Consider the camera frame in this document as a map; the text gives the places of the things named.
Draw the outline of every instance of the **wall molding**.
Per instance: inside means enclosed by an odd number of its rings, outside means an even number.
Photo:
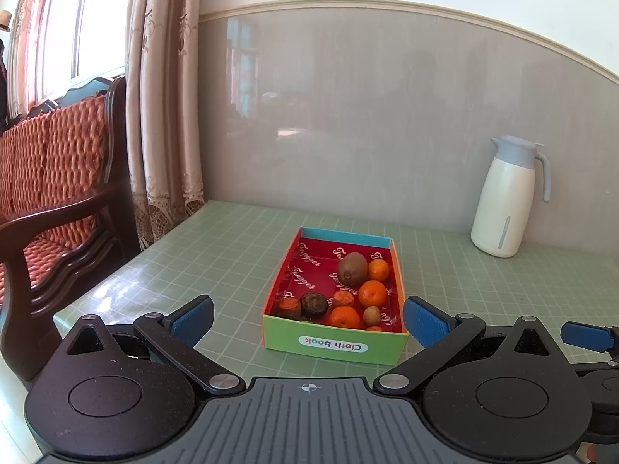
[[[294,9],[377,9],[377,10],[396,10],[399,12],[414,12],[419,14],[445,17],[456,21],[468,22],[477,26],[488,27],[496,31],[510,34],[534,43],[553,52],[557,52],[581,65],[595,71],[607,78],[611,82],[619,85],[619,75],[596,63],[590,58],[576,52],[569,47],[561,45],[545,36],[528,31],[518,26],[498,21],[482,15],[465,12],[463,10],[440,7],[438,5],[428,5],[426,3],[406,2],[402,0],[278,0],[274,2],[254,3],[244,5],[221,12],[202,13],[199,22],[214,21],[216,19],[235,17],[259,12],[272,12],[274,10],[294,10]]]

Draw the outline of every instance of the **wooden chair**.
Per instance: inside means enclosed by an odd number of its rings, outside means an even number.
[[[0,352],[26,385],[61,342],[54,314],[139,253],[125,90],[96,78],[0,136]]]

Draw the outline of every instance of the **thermos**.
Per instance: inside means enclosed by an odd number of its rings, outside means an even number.
[[[484,182],[470,238],[482,251],[508,258],[516,254],[535,189],[535,159],[544,169],[543,201],[550,201],[550,165],[539,143],[515,136],[492,138],[496,155]]]

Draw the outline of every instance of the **wooden armrest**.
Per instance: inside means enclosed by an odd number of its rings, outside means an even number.
[[[0,223],[0,263],[23,251],[45,230],[94,215],[123,192],[126,182],[106,183],[51,209],[29,213]]]

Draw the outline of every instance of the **box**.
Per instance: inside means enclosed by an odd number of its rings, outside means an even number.
[[[336,290],[345,287],[337,279],[339,261],[348,253],[360,252],[366,260],[383,258],[389,263],[385,284],[388,300],[381,309],[383,331],[349,330],[328,326],[330,309],[317,320],[296,321],[275,315],[276,303],[284,297],[300,298],[310,291],[323,293],[329,303]],[[404,284],[395,245],[390,237],[354,234],[302,227],[286,251],[262,310],[264,344],[275,349],[316,358],[375,364],[397,364],[408,333],[402,322]],[[356,302],[361,315],[363,307]]]

